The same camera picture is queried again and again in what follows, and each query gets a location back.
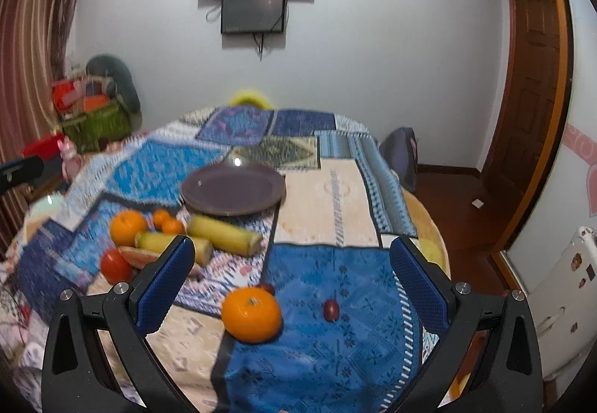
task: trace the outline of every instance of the monitor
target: monitor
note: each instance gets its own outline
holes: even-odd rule
[[[284,31],[285,0],[222,0],[222,33]]]

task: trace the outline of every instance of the orange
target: orange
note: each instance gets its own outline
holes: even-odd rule
[[[178,219],[168,219],[162,224],[164,234],[184,234],[184,225]]]
[[[153,213],[152,219],[153,219],[153,226],[155,226],[155,228],[158,231],[162,231],[163,223],[169,219],[172,219],[172,216],[170,216],[170,213],[168,211],[166,211],[165,209],[157,209]]]
[[[222,322],[239,341],[260,344],[282,327],[278,301],[261,288],[244,287],[228,294],[222,305]]]
[[[119,212],[110,223],[110,238],[116,246],[135,246],[138,232],[147,231],[147,220],[137,211]]]

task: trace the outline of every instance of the yellow fruit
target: yellow fruit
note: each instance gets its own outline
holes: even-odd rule
[[[172,240],[177,237],[176,234],[162,234],[161,232],[145,231],[140,232],[135,237],[135,248],[141,248],[154,253],[163,253],[172,243]],[[211,260],[214,248],[211,243],[201,238],[191,238],[195,245],[195,263],[206,267]]]
[[[427,261],[437,264],[442,270],[445,268],[444,254],[434,242],[431,240],[420,239],[419,245],[421,254],[426,258]]]
[[[258,232],[200,214],[190,217],[187,234],[210,240],[217,249],[241,257],[249,258],[261,249],[262,236]]]

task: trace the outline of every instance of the wooden floor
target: wooden floor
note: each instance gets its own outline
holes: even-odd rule
[[[444,238],[452,280],[468,282],[481,294],[500,295],[506,290],[489,254],[511,216],[488,195],[479,179],[422,173],[417,176],[415,195]],[[485,202],[480,209],[472,205],[477,198]]]

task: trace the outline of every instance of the patchwork tablecloth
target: patchwork tablecloth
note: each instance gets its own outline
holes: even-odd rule
[[[416,375],[438,338],[422,328],[389,265],[392,238],[416,237],[416,229],[375,138],[331,113],[220,107],[93,157],[54,219],[27,243],[20,233],[9,249],[0,264],[0,344],[38,409],[53,304],[65,288],[109,289],[99,260],[113,246],[112,217],[135,208],[150,221],[166,207],[186,221],[181,182],[227,156],[278,169],[287,198],[227,219],[260,232],[263,251],[247,259],[216,250],[201,279],[181,288],[180,307],[147,337],[199,411],[383,411]],[[241,344],[219,319],[222,302],[260,280],[276,288],[284,329],[268,344]],[[336,323],[322,316],[329,298],[340,305]],[[123,392],[138,400],[109,334],[101,338]]]

